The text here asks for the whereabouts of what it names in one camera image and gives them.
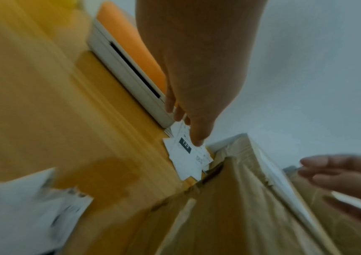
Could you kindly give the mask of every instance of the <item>wooden surface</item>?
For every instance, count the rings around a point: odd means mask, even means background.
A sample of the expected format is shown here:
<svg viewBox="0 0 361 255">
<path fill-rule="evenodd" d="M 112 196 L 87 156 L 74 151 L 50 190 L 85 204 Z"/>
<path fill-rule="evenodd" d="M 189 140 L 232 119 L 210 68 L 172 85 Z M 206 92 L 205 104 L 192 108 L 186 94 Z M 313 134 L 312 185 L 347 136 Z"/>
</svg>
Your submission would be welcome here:
<svg viewBox="0 0 361 255">
<path fill-rule="evenodd" d="M 64 254 L 123 254 L 145 210 L 193 181 L 88 51 L 88 15 L 58 2 L 0 0 L 0 181 L 58 167 L 56 187 L 94 197 Z"/>
</svg>

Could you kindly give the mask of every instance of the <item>white and orange device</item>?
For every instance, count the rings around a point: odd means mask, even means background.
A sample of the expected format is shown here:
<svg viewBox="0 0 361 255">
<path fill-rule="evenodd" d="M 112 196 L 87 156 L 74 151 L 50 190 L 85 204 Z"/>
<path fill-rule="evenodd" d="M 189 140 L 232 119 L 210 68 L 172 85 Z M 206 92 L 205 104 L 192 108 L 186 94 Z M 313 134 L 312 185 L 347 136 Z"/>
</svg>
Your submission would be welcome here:
<svg viewBox="0 0 361 255">
<path fill-rule="evenodd" d="M 165 75 L 135 24 L 117 5 L 102 3 L 88 45 L 159 125 L 167 128 L 173 124 L 173 114 L 165 111 Z"/>
</svg>

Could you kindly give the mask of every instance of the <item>black label rectangle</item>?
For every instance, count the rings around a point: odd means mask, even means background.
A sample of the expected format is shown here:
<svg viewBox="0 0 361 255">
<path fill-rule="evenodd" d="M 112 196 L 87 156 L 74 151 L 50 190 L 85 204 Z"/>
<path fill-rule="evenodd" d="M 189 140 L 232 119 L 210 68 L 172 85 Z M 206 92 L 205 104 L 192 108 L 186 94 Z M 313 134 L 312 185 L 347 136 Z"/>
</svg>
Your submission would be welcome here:
<svg viewBox="0 0 361 255">
<path fill-rule="evenodd" d="M 179 140 L 179 143 L 182 145 L 183 148 L 185 148 L 185 150 L 190 154 L 190 152 L 192 151 L 192 148 L 190 148 L 190 146 L 188 145 L 188 143 L 183 140 L 183 138 L 181 138 Z"/>
</svg>

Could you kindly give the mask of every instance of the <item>orange lid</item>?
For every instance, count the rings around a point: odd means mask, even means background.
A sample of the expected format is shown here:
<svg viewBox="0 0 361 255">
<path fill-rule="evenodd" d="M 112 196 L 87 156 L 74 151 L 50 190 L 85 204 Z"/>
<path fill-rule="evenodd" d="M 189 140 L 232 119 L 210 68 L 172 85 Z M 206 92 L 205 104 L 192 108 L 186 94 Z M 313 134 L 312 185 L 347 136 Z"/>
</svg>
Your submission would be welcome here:
<svg viewBox="0 0 361 255">
<path fill-rule="evenodd" d="M 163 71 L 144 45 L 137 28 L 127 20 L 122 10 L 113 2 L 103 2 L 97 20 L 155 85 L 165 92 L 166 81 Z"/>
</svg>

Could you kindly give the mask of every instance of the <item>black slot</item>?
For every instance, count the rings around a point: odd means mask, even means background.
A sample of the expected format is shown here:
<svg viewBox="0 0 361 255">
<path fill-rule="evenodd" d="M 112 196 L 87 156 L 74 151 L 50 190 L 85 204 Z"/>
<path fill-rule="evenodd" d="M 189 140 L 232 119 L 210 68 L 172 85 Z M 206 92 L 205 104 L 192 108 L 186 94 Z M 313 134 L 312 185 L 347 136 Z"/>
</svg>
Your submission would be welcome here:
<svg viewBox="0 0 361 255">
<path fill-rule="evenodd" d="M 109 42 L 109 45 L 116 51 L 117 54 L 130 66 L 131 70 L 142 80 L 142 82 L 151 90 L 151 92 L 157 97 L 160 98 L 161 96 L 158 94 L 157 91 L 148 83 L 148 81 L 137 71 L 137 69 L 130 63 L 130 61 L 120 52 L 118 47 L 113 42 Z"/>
</svg>

